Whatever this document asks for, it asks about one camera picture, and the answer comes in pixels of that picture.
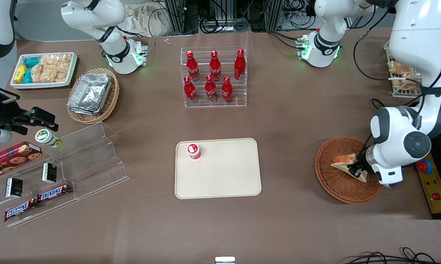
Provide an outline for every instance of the wicker basket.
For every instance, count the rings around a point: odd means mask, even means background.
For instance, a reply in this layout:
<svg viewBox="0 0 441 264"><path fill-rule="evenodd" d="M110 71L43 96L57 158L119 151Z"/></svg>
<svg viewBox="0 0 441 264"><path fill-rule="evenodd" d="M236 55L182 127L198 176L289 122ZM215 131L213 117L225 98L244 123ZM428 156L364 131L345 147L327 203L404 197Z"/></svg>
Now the wicker basket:
<svg viewBox="0 0 441 264"><path fill-rule="evenodd" d="M334 157L352 153L358 155L363 145L355 137L334 137L320 146L315 157L315 172L320 184L331 196L347 204L370 202L383 190L383 185L373 174L368 174L364 183L330 166Z"/></svg>
<svg viewBox="0 0 441 264"><path fill-rule="evenodd" d="M116 76L110 70L98 68L98 69L89 70L86 73L96 73L96 74L105 73L106 75L110 76L113 79L113 82L110 87L110 92L108 93L105 106L103 107L103 112L100 115L77 114L68 109L69 115L72 117L73 120L91 125L107 119L110 116L111 112L113 112L114 107L116 106L116 101L118 100L118 96L120 95L120 85L118 84L118 80L116 79ZM82 78L82 76L83 74L76 80L76 82L72 86L72 90L69 95L69 98L72 96L72 93L74 92L75 87L77 86L77 83L80 81L80 78Z"/></svg>

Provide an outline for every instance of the acrylic bottle rack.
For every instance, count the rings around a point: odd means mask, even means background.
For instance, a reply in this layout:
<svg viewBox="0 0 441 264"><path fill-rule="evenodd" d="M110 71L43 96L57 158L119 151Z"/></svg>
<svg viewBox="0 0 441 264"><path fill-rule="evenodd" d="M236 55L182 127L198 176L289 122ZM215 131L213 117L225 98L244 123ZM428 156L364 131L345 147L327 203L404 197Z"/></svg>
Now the acrylic bottle rack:
<svg viewBox="0 0 441 264"><path fill-rule="evenodd" d="M17 227L129 179L110 140L115 135L112 129L99 122L62 137L63 144L59 148L41 145L41 158L0 176L0 221L4 220L4 212L7 210L66 183L71 185L73 192L42 202L8 219L4 224ZM58 167L56 184L41 180L43 164L46 162ZM10 177L23 180L22 197L4 197L6 179Z"/></svg>
<svg viewBox="0 0 441 264"><path fill-rule="evenodd" d="M234 62L237 58L237 50L242 48L245 50L245 80L237 81L234 79ZM190 104L187 101L187 97L183 91L184 82L183 78L188 76L188 71L186 67L186 52L191 50L193 52L194 58L196 59L199 66L200 80L199 82L193 82L196 88L196 94L198 96L198 102ZM206 84L206 76L210 74L209 62L211 61L211 52L216 50L218 53L219 61L222 65L222 78L219 82L216 82L216 94L217 102L211 103L207 100L206 90L204 85ZM247 105L247 81L248 81L248 52L245 46L232 46L232 47L190 47L182 48L180 62L181 62L181 91L183 94L183 100L186 108L191 107L241 107ZM222 101L222 80L224 77L230 77L230 83L233 88L234 100L230 104L224 104Z"/></svg>

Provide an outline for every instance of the brown table surface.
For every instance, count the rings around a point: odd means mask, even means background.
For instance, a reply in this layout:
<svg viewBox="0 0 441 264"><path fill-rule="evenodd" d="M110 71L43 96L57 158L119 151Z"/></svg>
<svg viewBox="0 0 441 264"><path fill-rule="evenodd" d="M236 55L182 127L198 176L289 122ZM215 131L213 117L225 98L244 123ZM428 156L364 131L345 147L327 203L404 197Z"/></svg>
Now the brown table surface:
<svg viewBox="0 0 441 264"><path fill-rule="evenodd" d="M302 35L294 32L291 35ZM354 66L349 30L344 48L327 68L298 61L296 52L266 33L197 34L157 39L146 67L117 75L118 105L106 120L118 135L118 157L130 180L21 227L0 215L0 263L341 263L368 251L400 256L399 247L441 262L441 221L429 209L414 168L375 201L346 205L316 179L313 159L327 139L365 139L375 113L373 97L387 105L386 81L369 80ZM382 46L390 29L374 29L358 47L362 69L387 76ZM185 109L181 47L248 45L248 106ZM78 75L108 67L96 41L19 41L19 54L73 51ZM85 127L66 111L69 89L23 91L20 106L56 115L59 135ZM12 143L31 140L14 134ZM185 199L174 194L175 146L183 140L252 137L257 140L262 192L256 197Z"/></svg>

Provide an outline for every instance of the cookie box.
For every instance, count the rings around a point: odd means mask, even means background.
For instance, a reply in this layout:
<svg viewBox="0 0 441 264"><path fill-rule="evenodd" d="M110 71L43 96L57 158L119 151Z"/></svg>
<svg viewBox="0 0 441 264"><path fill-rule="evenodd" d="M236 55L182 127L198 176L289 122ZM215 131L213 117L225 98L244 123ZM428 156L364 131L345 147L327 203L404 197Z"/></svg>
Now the cookie box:
<svg viewBox="0 0 441 264"><path fill-rule="evenodd" d="M0 175L35 160L42 155L41 148L29 142L20 142L13 147L4 149L0 152Z"/></svg>

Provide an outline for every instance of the bread slice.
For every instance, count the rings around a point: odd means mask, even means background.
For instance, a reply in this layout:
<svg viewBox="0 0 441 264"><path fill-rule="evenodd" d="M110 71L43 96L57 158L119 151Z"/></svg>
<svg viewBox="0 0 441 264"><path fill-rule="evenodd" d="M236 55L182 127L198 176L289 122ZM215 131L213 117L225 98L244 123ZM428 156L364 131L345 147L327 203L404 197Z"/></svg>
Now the bread slice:
<svg viewBox="0 0 441 264"><path fill-rule="evenodd" d="M356 158L356 154L350 154L346 156L338 156L331 160L330 166L333 168L337 168L343 172L346 172L347 174L351 175L353 178L360 180L361 182L367 182L367 172L363 170L359 177L355 177L351 172L349 172L348 165L355 164L358 162Z"/></svg>

